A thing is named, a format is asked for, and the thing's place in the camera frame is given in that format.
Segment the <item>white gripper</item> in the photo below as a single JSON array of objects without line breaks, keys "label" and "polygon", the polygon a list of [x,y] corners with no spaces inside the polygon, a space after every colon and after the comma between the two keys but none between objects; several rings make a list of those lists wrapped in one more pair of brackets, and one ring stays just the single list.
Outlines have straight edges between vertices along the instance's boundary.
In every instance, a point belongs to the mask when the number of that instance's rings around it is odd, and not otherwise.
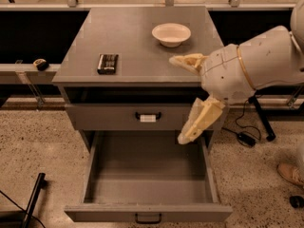
[{"label": "white gripper", "polygon": [[169,63],[200,74],[202,88],[212,96],[205,101],[200,98],[194,101],[178,136],[179,144],[193,142],[211,126],[222,115],[224,102],[229,105],[243,103],[255,93],[243,71],[237,45],[218,49],[208,58],[201,53],[173,56]]}]

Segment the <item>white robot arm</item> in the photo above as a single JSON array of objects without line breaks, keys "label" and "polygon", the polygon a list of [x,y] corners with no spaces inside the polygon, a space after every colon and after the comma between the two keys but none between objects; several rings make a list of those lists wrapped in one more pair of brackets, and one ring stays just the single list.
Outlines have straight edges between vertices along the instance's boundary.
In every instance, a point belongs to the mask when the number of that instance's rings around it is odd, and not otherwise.
[{"label": "white robot arm", "polygon": [[242,103],[268,86],[304,82],[304,0],[293,8],[290,28],[277,26],[240,44],[230,44],[205,56],[173,56],[169,63],[200,76],[206,100],[196,99],[178,143],[194,141],[228,105]]}]

